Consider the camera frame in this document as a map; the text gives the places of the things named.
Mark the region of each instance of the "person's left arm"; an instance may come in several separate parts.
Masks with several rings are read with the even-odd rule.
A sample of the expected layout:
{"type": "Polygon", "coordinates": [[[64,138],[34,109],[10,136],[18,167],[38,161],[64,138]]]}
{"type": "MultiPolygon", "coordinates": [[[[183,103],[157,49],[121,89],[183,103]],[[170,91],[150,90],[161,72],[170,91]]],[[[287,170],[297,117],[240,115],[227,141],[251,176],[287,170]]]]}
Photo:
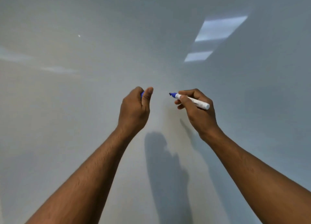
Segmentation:
{"type": "Polygon", "coordinates": [[[149,87],[136,87],[121,105],[117,128],[107,140],[33,214],[26,224],[98,223],[121,157],[147,123],[149,87]]]}

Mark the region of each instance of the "blue marker tip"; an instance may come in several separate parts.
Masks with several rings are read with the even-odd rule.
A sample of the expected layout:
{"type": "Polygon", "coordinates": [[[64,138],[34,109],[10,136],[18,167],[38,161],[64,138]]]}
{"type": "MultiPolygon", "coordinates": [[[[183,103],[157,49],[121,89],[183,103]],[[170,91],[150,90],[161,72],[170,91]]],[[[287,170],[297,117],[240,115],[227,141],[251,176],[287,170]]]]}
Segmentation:
{"type": "Polygon", "coordinates": [[[169,93],[169,95],[171,95],[173,98],[175,98],[177,93],[169,93]]]}

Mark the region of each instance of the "whiteboard marker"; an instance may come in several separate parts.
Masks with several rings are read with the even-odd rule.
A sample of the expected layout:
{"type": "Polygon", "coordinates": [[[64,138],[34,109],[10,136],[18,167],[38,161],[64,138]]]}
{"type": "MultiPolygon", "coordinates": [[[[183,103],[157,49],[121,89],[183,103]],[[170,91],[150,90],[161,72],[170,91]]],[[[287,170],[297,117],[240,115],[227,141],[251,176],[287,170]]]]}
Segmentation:
{"type": "MultiPolygon", "coordinates": [[[[180,97],[182,96],[181,94],[178,94],[178,93],[169,93],[169,95],[173,96],[173,98],[175,99],[180,99],[180,97]]],[[[210,108],[210,105],[208,103],[205,103],[203,101],[200,101],[200,100],[196,100],[196,99],[193,99],[193,98],[190,98],[188,97],[198,108],[202,108],[202,109],[209,109],[210,108]]]]}

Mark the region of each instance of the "person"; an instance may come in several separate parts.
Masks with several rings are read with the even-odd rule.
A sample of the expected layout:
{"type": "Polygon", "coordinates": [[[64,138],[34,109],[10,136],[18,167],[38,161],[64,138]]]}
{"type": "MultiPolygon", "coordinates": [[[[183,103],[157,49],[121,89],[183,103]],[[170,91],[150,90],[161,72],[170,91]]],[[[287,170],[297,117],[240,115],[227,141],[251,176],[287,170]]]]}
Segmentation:
{"type": "MultiPolygon", "coordinates": [[[[119,122],[107,140],[37,210],[27,224],[98,223],[121,157],[150,113],[153,88],[132,90],[121,104],[119,122]]],[[[311,223],[311,192],[238,146],[219,128],[211,99],[198,89],[179,94],[207,102],[199,109],[186,96],[185,108],[200,138],[216,153],[262,223],[311,223]]]]}

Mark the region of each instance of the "forearm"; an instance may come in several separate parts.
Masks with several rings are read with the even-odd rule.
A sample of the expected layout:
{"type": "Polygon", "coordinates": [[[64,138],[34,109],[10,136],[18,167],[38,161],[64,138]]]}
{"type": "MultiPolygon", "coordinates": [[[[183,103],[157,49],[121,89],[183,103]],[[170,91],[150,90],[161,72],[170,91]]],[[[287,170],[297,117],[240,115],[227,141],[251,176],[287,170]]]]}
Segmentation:
{"type": "Polygon", "coordinates": [[[98,223],[117,167],[132,138],[117,128],[27,224],[98,223]]]}
{"type": "Polygon", "coordinates": [[[222,132],[204,140],[263,223],[311,220],[311,192],[239,147],[222,132]]]}

